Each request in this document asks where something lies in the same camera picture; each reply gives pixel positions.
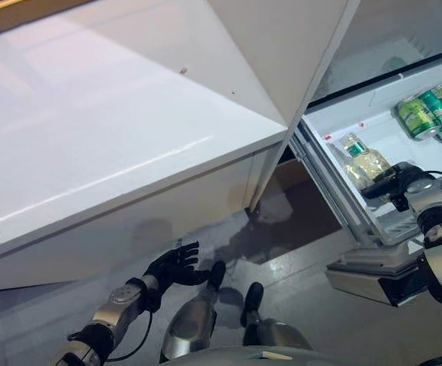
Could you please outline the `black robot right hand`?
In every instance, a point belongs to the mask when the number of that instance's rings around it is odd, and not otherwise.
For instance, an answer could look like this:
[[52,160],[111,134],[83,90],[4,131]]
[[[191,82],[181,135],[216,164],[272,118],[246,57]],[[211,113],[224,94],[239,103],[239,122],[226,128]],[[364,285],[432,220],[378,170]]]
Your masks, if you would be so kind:
[[432,181],[435,178],[416,165],[400,162],[376,176],[373,183],[360,193],[366,199],[387,196],[398,212],[404,212],[409,209],[409,204],[405,197],[407,188],[413,182],[421,180]]

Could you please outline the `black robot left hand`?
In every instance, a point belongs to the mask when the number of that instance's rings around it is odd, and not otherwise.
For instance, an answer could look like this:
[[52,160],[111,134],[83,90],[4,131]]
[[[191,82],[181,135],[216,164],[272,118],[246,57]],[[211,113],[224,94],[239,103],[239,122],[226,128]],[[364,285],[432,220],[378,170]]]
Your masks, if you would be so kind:
[[150,264],[143,276],[156,279],[157,288],[152,290],[155,297],[160,299],[173,284],[196,286],[208,280],[209,270],[195,268],[199,261],[199,247],[199,242],[179,246]]

